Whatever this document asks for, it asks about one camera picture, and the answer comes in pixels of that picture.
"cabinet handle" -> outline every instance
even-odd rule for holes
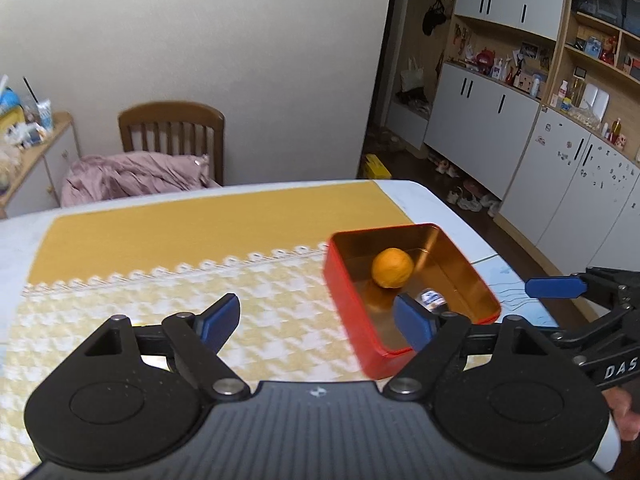
[[[584,158],[584,162],[582,163],[583,166],[587,163],[587,160],[589,160],[589,155],[591,155],[592,148],[593,148],[593,144],[589,146],[589,151],[587,152],[587,156]]]
[[[580,153],[580,150],[582,149],[583,144],[584,144],[584,138],[582,138],[582,140],[580,141],[580,146],[578,146],[578,151],[575,152],[574,160],[578,159],[578,154]]]

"red box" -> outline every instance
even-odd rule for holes
[[[370,280],[370,263],[389,247],[406,251],[415,263],[414,275],[402,289],[380,289]],[[329,241],[324,279],[360,367],[375,380],[395,375],[415,355],[393,322],[391,303],[401,292],[415,297],[434,288],[452,311],[476,324],[492,323],[500,315],[491,290],[434,224],[336,233]]]

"gray ribbed plate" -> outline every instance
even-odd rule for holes
[[[374,383],[262,383],[245,402],[214,408],[184,447],[116,473],[45,463],[29,480],[602,480],[591,463],[516,472],[466,455],[424,409]]]

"human hand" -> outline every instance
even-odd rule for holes
[[[640,434],[640,415],[631,411],[631,394],[618,386],[604,390],[604,398],[613,414],[620,439],[630,442]]]

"pink clothing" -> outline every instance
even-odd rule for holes
[[[113,198],[219,187],[209,179],[209,158],[129,152],[84,156],[71,166],[62,187],[62,207]]]

